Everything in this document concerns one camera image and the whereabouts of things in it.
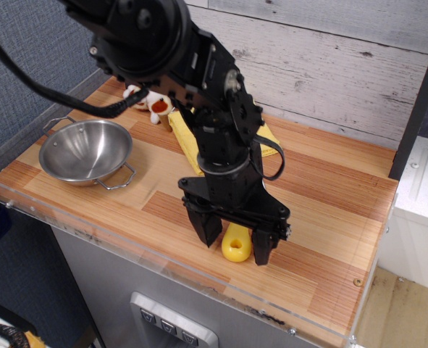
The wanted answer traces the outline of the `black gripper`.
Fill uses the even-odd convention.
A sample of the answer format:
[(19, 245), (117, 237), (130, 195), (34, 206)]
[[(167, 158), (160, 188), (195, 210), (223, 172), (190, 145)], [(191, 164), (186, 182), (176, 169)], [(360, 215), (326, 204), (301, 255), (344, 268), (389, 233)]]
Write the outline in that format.
[(199, 239), (210, 247), (222, 232), (222, 219), (254, 229), (253, 252), (258, 266), (267, 265), (280, 239), (290, 235), (290, 210), (264, 187), (260, 154), (233, 173), (181, 178), (178, 186), (188, 218)]

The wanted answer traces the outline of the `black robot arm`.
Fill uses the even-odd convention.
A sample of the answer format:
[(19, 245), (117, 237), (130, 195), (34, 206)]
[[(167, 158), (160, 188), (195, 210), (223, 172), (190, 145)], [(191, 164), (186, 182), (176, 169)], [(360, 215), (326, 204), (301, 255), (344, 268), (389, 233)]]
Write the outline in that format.
[(234, 57), (190, 18), (184, 1), (66, 1), (93, 33), (93, 58), (106, 73), (168, 96), (195, 137), (202, 176), (182, 178), (188, 217), (206, 245), (223, 221), (250, 228), (255, 261), (290, 234), (289, 209), (265, 189), (262, 110)]

